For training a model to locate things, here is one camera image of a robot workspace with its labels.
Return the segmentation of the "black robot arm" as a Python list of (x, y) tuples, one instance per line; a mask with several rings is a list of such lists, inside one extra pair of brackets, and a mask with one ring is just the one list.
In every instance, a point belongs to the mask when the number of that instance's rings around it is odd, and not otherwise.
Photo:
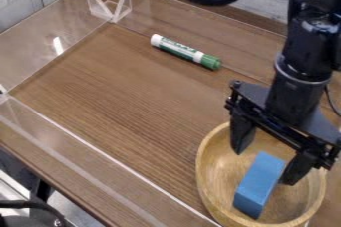
[[(238, 0), (187, 0), (223, 6)], [(280, 182), (295, 184), (311, 169), (330, 169), (341, 153), (341, 130), (324, 117), (319, 101), (341, 71), (341, 0), (288, 0), (287, 36), (274, 61), (268, 87), (229, 83), (229, 145), (243, 153), (262, 129), (295, 150)]]

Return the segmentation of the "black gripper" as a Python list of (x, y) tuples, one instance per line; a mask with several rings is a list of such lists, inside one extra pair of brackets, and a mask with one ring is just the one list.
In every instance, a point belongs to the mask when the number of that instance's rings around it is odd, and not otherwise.
[(292, 186), (312, 168), (330, 169), (341, 154), (341, 131), (326, 119), (319, 100), (331, 79), (328, 70), (306, 72), (284, 55), (274, 61), (274, 78), (264, 87), (229, 83), (224, 107), (229, 113), (229, 145), (242, 154), (260, 129), (295, 150), (280, 176)]

